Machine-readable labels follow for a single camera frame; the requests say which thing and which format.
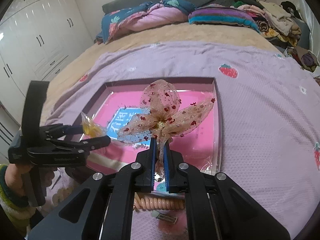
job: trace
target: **purple bedsheet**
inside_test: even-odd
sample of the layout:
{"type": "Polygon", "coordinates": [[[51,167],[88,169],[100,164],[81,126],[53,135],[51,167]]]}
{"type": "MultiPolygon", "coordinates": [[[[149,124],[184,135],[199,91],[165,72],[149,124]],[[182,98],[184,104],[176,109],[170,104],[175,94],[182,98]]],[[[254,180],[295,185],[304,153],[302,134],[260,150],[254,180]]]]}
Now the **purple bedsheet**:
{"type": "Polygon", "coordinates": [[[105,82],[215,77],[223,114],[222,171],[294,238],[320,200],[313,148],[320,140],[320,87],[292,58],[253,47],[170,42],[106,53],[55,104],[47,124],[72,124],[105,82]],[[235,69],[237,78],[224,72],[235,69]]]}

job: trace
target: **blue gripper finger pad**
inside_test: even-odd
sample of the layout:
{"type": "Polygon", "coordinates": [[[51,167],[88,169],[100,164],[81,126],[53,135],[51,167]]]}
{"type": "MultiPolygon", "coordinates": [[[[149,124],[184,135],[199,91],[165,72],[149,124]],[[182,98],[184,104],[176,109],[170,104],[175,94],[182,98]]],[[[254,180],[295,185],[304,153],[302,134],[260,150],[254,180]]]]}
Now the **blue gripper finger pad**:
{"type": "Polygon", "coordinates": [[[163,166],[164,166],[165,188],[167,191],[169,191],[169,167],[168,167],[167,147],[166,146],[164,146],[164,148],[163,148],[163,166]]]}
{"type": "Polygon", "coordinates": [[[151,188],[154,188],[155,186],[156,151],[157,151],[157,142],[154,139],[153,147],[152,147],[151,188]]]}

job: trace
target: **peach coiled cord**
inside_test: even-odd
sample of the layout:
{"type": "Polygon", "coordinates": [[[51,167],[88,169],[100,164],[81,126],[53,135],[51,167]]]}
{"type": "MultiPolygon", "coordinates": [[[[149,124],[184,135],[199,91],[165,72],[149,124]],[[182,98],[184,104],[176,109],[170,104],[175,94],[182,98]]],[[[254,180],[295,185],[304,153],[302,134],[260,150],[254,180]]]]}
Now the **peach coiled cord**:
{"type": "Polygon", "coordinates": [[[184,209],[184,201],[175,198],[156,198],[148,197],[139,198],[138,194],[134,194],[134,207],[138,210],[182,210],[184,209]]]}

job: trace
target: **pink pillowcase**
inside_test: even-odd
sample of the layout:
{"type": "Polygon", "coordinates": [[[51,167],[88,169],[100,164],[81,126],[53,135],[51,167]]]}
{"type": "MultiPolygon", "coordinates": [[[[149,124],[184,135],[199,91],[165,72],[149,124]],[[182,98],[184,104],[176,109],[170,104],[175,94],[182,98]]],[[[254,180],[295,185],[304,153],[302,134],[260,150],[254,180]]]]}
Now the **pink pillowcase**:
{"type": "Polygon", "coordinates": [[[188,16],[174,7],[165,7],[157,3],[152,6],[146,15],[132,15],[119,24],[119,29],[113,38],[120,37],[132,32],[155,28],[162,25],[182,23],[188,21],[188,16]]]}

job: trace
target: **sleeve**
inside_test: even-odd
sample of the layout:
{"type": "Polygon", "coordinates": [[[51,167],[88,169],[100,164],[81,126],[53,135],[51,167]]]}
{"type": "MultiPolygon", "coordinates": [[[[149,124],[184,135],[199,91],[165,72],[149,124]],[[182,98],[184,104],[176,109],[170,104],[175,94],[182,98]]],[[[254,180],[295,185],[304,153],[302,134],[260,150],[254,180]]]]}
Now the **sleeve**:
{"type": "Polygon", "coordinates": [[[36,208],[28,205],[26,196],[19,197],[9,189],[4,180],[6,170],[6,165],[0,165],[0,205],[12,224],[24,237],[27,233],[29,220],[35,213],[36,208]]]}

